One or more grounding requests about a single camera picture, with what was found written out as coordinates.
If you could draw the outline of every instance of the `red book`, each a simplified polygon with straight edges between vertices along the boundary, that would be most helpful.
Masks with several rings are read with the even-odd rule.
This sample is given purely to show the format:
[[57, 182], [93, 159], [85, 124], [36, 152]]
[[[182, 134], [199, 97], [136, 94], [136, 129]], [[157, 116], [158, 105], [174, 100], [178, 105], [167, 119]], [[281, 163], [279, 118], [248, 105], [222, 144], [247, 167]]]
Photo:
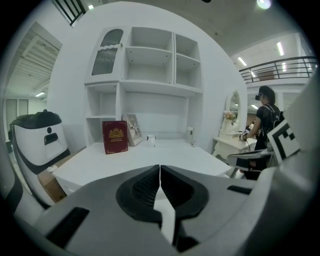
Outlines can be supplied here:
[[103, 121], [102, 134], [104, 151], [107, 155], [128, 151], [126, 121]]

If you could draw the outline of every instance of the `arched cabinet door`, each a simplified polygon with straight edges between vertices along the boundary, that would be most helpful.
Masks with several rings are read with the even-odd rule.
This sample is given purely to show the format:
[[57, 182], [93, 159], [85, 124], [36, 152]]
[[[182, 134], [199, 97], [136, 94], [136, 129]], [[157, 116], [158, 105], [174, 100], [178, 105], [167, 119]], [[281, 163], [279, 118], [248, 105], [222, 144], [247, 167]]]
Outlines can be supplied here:
[[128, 40], [128, 27], [105, 28], [92, 51], [85, 84], [117, 81]]

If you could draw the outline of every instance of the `black metal railing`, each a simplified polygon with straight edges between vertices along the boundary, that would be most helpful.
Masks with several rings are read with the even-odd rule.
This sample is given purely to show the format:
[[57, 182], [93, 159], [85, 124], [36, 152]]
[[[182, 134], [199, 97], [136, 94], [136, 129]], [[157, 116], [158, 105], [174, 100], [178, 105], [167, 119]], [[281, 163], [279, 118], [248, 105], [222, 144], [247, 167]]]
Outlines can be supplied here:
[[80, 0], [54, 0], [54, 3], [56, 3], [57, 8], [69, 21], [70, 26], [72, 26], [82, 14], [86, 13]]
[[315, 56], [283, 58], [239, 70], [244, 81], [248, 83], [286, 79], [310, 78], [318, 68]]

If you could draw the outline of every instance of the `backpack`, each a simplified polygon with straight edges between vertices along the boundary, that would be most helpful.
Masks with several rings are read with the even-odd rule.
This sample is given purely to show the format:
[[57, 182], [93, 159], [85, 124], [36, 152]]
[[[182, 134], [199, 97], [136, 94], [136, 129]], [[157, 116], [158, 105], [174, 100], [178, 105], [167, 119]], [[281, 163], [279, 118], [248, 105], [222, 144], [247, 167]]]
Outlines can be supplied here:
[[267, 136], [269, 132], [271, 132], [274, 128], [276, 128], [285, 118], [284, 118], [284, 112], [279, 111], [279, 113], [276, 113], [274, 109], [269, 105], [262, 105], [263, 107], [267, 108], [270, 111], [270, 122], [268, 127], [264, 127], [263, 124], [261, 123], [262, 127], [262, 136]]

